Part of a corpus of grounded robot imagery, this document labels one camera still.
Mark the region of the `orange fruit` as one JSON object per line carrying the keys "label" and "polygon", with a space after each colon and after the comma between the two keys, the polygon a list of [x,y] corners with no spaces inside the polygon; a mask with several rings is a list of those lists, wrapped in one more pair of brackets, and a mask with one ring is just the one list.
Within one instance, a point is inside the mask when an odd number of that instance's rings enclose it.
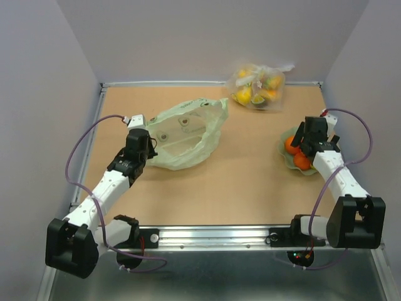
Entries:
{"label": "orange fruit", "polygon": [[285,151],[286,151],[287,153],[289,153],[290,155],[295,156],[296,154],[300,153],[301,150],[300,150],[299,146],[293,147],[293,146],[291,145],[292,142],[293,142],[293,139],[294,139],[294,136],[291,135],[291,136],[289,136],[289,137],[285,140],[285,142],[284,142],[284,149],[285,149]]}
{"label": "orange fruit", "polygon": [[293,157],[294,165],[302,171],[306,171],[311,169],[310,168],[310,160],[302,153],[298,153]]}

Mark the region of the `green plastic bag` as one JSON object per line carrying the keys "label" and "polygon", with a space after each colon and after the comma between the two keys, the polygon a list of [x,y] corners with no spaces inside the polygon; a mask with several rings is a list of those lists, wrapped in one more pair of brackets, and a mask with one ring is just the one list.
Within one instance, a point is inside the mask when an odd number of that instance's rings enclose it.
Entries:
{"label": "green plastic bag", "polygon": [[178,171],[205,161],[216,150],[229,116],[228,99],[197,98],[160,112],[147,122],[156,152],[147,164]]}

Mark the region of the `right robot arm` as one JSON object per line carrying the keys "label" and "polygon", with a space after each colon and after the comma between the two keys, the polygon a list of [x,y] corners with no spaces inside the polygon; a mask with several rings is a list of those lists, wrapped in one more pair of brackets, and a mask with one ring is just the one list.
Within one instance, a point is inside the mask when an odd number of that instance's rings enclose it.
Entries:
{"label": "right robot arm", "polygon": [[302,245],[310,237],[326,240],[333,248],[376,249],[382,239],[386,205],[382,198],[371,196],[359,185],[343,160],[333,134],[336,117],[306,117],[300,123],[293,146],[299,147],[325,180],[335,200],[330,217],[311,215],[294,218],[288,230],[290,241]]}

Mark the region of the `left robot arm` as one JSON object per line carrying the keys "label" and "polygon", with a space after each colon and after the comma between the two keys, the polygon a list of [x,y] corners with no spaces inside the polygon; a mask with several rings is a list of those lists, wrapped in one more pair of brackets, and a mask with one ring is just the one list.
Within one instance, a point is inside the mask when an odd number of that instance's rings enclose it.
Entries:
{"label": "left robot arm", "polygon": [[149,132],[132,128],[123,147],[108,165],[100,182],[85,200],[63,219],[53,219],[47,228],[47,266],[87,278],[111,246],[135,246],[139,241],[137,221],[121,216],[106,224],[104,217],[114,203],[142,175],[148,159],[156,156]]}

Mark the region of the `clear bag of fruit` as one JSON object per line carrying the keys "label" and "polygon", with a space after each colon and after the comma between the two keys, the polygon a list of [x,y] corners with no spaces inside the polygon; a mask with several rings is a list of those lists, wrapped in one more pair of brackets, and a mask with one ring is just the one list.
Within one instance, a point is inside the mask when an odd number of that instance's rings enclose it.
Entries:
{"label": "clear bag of fruit", "polygon": [[294,65],[270,67],[247,64],[235,71],[225,86],[230,97],[248,109],[280,111],[285,74],[293,68]]}

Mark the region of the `green wavy bowl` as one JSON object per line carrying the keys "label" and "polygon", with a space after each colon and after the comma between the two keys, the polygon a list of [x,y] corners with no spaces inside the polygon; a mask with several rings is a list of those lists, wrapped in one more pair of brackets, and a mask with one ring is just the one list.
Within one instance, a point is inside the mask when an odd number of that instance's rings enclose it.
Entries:
{"label": "green wavy bowl", "polygon": [[295,136],[297,127],[283,132],[278,143],[278,151],[284,157],[284,163],[289,169],[300,171],[305,176],[317,173],[310,160],[300,151],[299,147],[291,146],[291,139]]}

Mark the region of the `aluminium front rail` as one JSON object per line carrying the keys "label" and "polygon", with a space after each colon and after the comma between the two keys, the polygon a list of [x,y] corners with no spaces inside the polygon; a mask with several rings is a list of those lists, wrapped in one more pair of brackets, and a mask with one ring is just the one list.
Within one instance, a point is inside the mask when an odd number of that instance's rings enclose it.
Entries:
{"label": "aluminium front rail", "polygon": [[112,248],[122,251],[242,251],[311,246],[309,236],[296,226],[139,226],[133,221],[112,220],[105,228],[90,230],[54,220],[46,234],[46,255],[100,256]]}

